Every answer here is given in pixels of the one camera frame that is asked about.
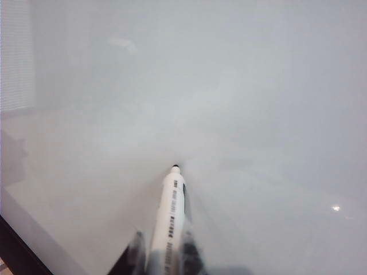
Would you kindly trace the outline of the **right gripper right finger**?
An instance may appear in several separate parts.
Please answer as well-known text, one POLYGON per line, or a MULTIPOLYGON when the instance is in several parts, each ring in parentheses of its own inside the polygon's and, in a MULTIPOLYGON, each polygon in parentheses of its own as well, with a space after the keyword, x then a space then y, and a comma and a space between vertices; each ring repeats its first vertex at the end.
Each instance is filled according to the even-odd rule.
POLYGON ((179 274, 209 274, 200 249, 197 247, 193 224, 186 218, 183 224, 179 246, 179 274))

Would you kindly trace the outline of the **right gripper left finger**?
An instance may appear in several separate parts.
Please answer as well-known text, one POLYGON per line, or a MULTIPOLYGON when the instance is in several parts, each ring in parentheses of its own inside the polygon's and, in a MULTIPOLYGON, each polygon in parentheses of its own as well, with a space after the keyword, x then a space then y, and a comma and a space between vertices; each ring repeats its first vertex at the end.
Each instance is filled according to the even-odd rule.
POLYGON ((145 238, 141 231, 137 231, 108 274, 146 274, 145 264, 145 238))

